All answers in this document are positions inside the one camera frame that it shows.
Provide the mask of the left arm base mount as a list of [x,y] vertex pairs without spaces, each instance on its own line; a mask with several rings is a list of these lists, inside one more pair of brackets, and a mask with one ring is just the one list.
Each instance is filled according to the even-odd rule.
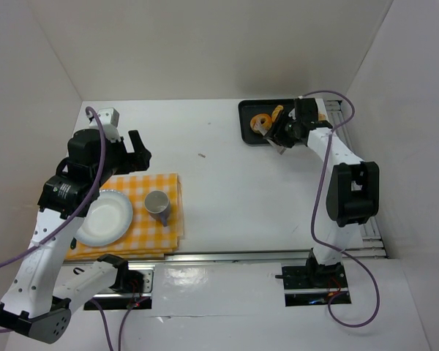
[[93,299],[105,311],[122,311],[129,307],[148,310],[152,308],[153,286],[154,270],[142,269],[138,270],[138,273],[132,273],[122,291],[108,288],[96,294]]

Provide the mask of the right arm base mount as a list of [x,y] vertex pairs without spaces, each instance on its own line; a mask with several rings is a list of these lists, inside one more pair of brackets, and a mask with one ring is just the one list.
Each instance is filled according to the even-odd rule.
[[342,265],[336,271],[313,276],[305,266],[282,266],[275,279],[282,282],[286,307],[351,304],[348,280]]

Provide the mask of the glazed ring donut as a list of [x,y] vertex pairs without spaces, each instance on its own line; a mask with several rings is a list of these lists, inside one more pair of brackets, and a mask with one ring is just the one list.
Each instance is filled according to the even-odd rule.
[[249,125],[251,130],[256,134],[266,134],[272,127],[272,117],[266,113],[257,114],[252,117]]

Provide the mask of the stainless steel tongs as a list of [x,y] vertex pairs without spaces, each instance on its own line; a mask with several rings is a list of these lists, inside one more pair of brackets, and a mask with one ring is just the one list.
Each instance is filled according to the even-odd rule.
[[264,119],[264,124],[263,124],[262,121],[261,121],[261,119],[257,119],[257,120],[255,121],[255,123],[253,124],[253,126],[254,126],[254,130],[255,130],[256,132],[259,132],[259,133],[263,136],[263,139],[264,139],[264,140],[265,140],[270,146],[272,146],[272,147],[276,150],[276,152],[277,152],[279,155],[283,155],[283,154],[285,153],[285,148],[284,148],[283,146],[279,146],[279,145],[277,145],[274,141],[272,141],[272,140],[266,138],[266,134],[270,131],[270,129],[271,129],[271,127],[272,127],[272,125],[269,124],[269,121],[270,121],[270,120],[268,120],[267,118],[265,118],[265,119]]

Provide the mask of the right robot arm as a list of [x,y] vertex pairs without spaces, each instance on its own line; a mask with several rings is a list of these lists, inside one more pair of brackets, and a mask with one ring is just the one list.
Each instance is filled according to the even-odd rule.
[[338,138],[336,128],[319,114],[314,99],[295,99],[291,111],[276,106],[264,137],[280,152],[303,143],[323,161],[324,179],[318,191],[326,196],[331,226],[322,238],[315,239],[306,261],[306,276],[311,285],[324,287],[340,276],[350,240],[378,212],[379,167],[356,156]]

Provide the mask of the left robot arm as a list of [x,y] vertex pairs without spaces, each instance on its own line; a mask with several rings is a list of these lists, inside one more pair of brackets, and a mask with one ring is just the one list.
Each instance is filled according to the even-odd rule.
[[143,274],[113,254],[103,254],[84,272],[56,285],[70,244],[100,187],[111,176],[149,168],[151,153],[138,131],[131,130],[129,137],[132,152],[127,152],[122,138],[110,140],[98,129],[82,129],[69,140],[68,156],[44,184],[29,248],[0,300],[0,328],[52,344],[62,337],[72,314],[99,292],[141,292]]

